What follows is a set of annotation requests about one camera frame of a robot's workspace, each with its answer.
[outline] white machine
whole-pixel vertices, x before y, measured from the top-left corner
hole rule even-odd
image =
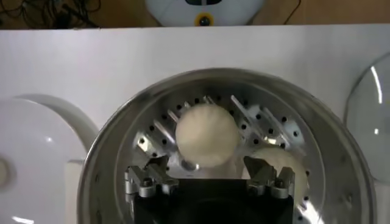
[[[247,24],[264,0],[146,0],[162,26],[239,26]]]

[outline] white dough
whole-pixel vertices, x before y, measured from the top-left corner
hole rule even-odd
[[[200,104],[191,107],[176,127],[176,142],[185,160],[200,167],[225,163],[239,144],[234,118],[222,107]]]
[[[261,149],[251,155],[253,158],[263,159],[274,167],[279,175],[283,167],[290,167],[295,173],[294,203],[301,203],[307,190],[307,176],[305,168],[296,160],[292,154],[283,149]],[[250,179],[247,169],[243,171],[243,179]]]

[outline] stainless steel bowl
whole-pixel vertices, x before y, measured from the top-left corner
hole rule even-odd
[[[307,170],[309,190],[297,223],[376,222],[375,193],[366,162],[350,133],[323,104],[281,79],[240,69],[186,72],[126,102],[106,123],[85,161],[79,185],[79,224],[131,223],[124,172],[169,155],[168,175],[241,178],[234,159],[200,169],[186,163],[174,138],[180,115],[197,103],[226,108],[241,129],[239,155],[283,147]]]

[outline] screw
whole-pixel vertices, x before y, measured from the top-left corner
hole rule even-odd
[[[277,178],[277,179],[275,180],[275,187],[282,188],[283,185],[284,185],[283,180],[281,180],[281,179],[279,179],[279,178]]]
[[[145,187],[150,187],[153,185],[153,180],[150,178],[150,177],[146,177],[144,178],[144,180],[142,181],[142,184],[143,186]]]

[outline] wooden surface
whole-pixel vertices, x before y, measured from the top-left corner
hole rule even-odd
[[[97,1],[90,0],[88,6],[94,8]],[[14,9],[20,2],[21,0],[3,0],[7,9]],[[73,5],[71,0],[65,0],[65,3]],[[251,24],[283,24],[297,4],[298,0],[266,0]],[[40,19],[40,14],[36,10],[26,9],[31,17],[37,16],[38,20]],[[302,0],[288,24],[390,23],[389,11],[388,0]],[[21,17],[12,19],[1,14],[0,19],[3,22],[0,29],[28,29]],[[104,28],[158,26],[148,14],[143,0],[102,0],[102,8],[96,13],[91,13],[90,19]]]

